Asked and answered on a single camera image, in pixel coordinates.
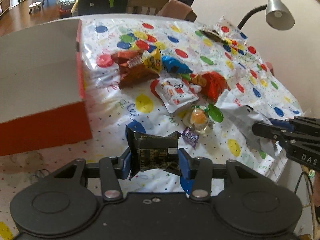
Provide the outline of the black snack bar wrapper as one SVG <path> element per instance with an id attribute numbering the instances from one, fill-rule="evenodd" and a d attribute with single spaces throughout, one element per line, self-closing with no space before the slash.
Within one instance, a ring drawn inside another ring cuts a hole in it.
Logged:
<path id="1" fill-rule="evenodd" d="M 131 152 L 130 178 L 152 169 L 180 175 L 178 166 L 178 141 L 181 133 L 175 131 L 166 137 L 151 135 L 126 127 L 127 142 Z"/>

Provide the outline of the white shrimp snack packet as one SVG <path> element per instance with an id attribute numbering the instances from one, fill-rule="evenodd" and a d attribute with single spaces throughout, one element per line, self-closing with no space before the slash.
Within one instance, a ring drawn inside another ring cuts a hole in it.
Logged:
<path id="1" fill-rule="evenodd" d="M 252 127 L 255 122 L 271 125 L 268 118 L 256 112 L 248 105 L 241 105 L 237 98 L 227 89 L 219 96 L 215 103 L 225 118 L 229 119 L 246 138 L 247 145 L 259 152 L 265 152 L 273 159 L 277 159 L 281 150 L 278 150 L 271 139 L 254 135 Z"/>

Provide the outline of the white strawberry drink pouch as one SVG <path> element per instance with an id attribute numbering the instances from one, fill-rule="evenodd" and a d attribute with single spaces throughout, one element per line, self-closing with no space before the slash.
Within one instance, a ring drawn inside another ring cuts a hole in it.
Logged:
<path id="1" fill-rule="evenodd" d="M 185 110 L 200 98 L 201 91 L 199 85 L 189 84 L 181 79 L 167 77 L 159 79 L 155 86 L 155 91 L 163 101 L 170 114 Z"/>

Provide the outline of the red chip bag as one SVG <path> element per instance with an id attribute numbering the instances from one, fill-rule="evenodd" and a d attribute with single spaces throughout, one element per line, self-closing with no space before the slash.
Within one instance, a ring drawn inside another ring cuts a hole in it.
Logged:
<path id="1" fill-rule="evenodd" d="M 209 100 L 216 102 L 224 90 L 230 90 L 225 78 L 218 72 L 191 74 L 191 83 L 201 87 L 200 93 Z"/>

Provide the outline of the small purple candy wrapper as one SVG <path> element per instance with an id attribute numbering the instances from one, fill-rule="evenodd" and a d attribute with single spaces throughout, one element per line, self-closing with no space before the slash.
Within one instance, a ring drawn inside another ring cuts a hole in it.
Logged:
<path id="1" fill-rule="evenodd" d="M 185 128 L 182 133 L 183 140 L 188 143 L 192 148 L 196 148 L 196 145 L 199 140 L 199 135 L 196 134 L 192 129 L 189 127 Z"/>

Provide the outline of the orange jelly cup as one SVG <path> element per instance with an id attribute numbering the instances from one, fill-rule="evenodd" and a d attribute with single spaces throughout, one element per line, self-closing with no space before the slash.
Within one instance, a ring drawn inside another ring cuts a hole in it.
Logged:
<path id="1" fill-rule="evenodd" d="M 183 123 L 198 135 L 209 134 L 214 129 L 214 122 L 209 117 L 208 108 L 201 105 L 193 105 L 187 110 Z"/>

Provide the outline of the balloon print plastic tablecloth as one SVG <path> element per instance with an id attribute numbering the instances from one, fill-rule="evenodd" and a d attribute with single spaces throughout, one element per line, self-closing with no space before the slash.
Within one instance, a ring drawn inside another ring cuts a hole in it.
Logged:
<path id="1" fill-rule="evenodd" d="M 214 163 L 235 159 L 257 172 L 278 180 L 287 158 L 279 146 L 274 153 L 249 145 L 238 128 L 225 118 L 214 100 L 203 95 L 189 79 L 214 73 L 231 90 L 232 102 L 249 105 L 265 116 L 286 119 L 300 115 L 293 95 L 272 75 L 246 36 L 226 20 L 216 28 L 227 44 L 213 42 L 194 23 L 161 18 L 86 16 L 82 19 L 86 106 L 93 137 L 74 144 L 1 157 L 1 239 L 12 239 L 17 229 L 9 213 L 13 196 L 42 176 L 76 158 L 95 163 L 121 154 L 127 148 L 125 128 L 141 124 L 147 133 L 166 136 L 182 132 L 192 107 L 208 109 L 214 127 L 200 136 L 196 146 L 183 139 L 178 144 L 192 156 Z M 100 68 L 98 57 L 118 50 L 159 50 L 185 63 L 191 74 L 162 70 L 158 80 L 120 89 L 117 65 Z"/>

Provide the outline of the red cardboard box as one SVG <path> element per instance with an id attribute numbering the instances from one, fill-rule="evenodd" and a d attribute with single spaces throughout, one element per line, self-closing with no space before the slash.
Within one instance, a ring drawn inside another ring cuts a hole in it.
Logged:
<path id="1" fill-rule="evenodd" d="M 70 18 L 1 37 L 1 155 L 91 139 L 81 29 Z"/>

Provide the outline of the brown cookie snack bag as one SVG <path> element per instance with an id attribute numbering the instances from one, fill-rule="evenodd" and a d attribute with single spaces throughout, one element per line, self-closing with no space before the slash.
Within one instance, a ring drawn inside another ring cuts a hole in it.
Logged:
<path id="1" fill-rule="evenodd" d="M 159 74 L 144 66 L 143 54 L 143 50 L 122 50 L 111 55 L 111 59 L 119 66 L 120 89 L 159 78 Z"/>

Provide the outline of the grey desk lamp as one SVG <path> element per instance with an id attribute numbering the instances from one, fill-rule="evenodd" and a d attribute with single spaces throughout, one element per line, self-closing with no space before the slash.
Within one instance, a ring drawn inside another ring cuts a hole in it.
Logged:
<path id="1" fill-rule="evenodd" d="M 260 11 L 265 11 L 265 20 L 273 29 L 289 30 L 295 25 L 295 19 L 281 0 L 268 0 L 265 5 L 261 5 L 249 11 L 240 21 L 237 28 L 242 29 L 246 22 L 254 14 Z"/>

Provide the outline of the blue snack bag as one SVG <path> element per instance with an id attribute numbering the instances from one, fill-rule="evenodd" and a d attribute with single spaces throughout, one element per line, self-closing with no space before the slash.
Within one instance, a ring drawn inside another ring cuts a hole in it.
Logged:
<path id="1" fill-rule="evenodd" d="M 164 55 L 161 57 L 162 64 L 166 71 L 171 74 L 191 74 L 193 71 L 178 59 Z"/>

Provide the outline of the yellow candy bag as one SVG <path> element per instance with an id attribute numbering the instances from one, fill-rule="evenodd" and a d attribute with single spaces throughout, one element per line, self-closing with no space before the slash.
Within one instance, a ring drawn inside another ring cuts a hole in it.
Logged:
<path id="1" fill-rule="evenodd" d="M 155 48 L 152 52 L 143 54 L 142 61 L 144 66 L 159 74 L 162 71 L 161 52 Z"/>

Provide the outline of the dark wrapper on tablecloth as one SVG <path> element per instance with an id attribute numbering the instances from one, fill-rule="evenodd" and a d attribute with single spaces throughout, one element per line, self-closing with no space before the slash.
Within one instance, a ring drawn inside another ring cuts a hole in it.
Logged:
<path id="1" fill-rule="evenodd" d="M 209 31 L 209 30 L 201 30 L 200 33 L 203 34 L 205 37 L 209 38 L 210 40 L 213 40 L 215 42 L 224 42 L 224 39 L 222 39 L 216 32 Z"/>

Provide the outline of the wooden dining chair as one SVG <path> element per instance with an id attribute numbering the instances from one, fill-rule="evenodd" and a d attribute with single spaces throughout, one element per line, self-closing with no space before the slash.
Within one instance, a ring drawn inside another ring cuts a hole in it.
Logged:
<path id="1" fill-rule="evenodd" d="M 168 0 L 128 0 L 127 14 L 157 15 Z"/>

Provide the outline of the small white stool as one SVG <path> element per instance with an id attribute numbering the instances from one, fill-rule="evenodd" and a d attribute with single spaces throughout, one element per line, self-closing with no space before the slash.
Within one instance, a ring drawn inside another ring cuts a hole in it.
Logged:
<path id="1" fill-rule="evenodd" d="M 42 10 L 42 2 L 34 2 L 29 5 L 29 15 L 31 15 L 35 11 Z"/>

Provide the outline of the wooden tv cabinet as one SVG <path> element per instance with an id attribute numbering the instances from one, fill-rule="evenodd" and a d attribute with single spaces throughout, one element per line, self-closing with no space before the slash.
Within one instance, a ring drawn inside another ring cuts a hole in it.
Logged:
<path id="1" fill-rule="evenodd" d="M 10 0 L 1 0 L 0 1 L 1 6 L 1 13 L 0 16 L 2 16 L 5 12 L 7 12 L 10 8 Z"/>

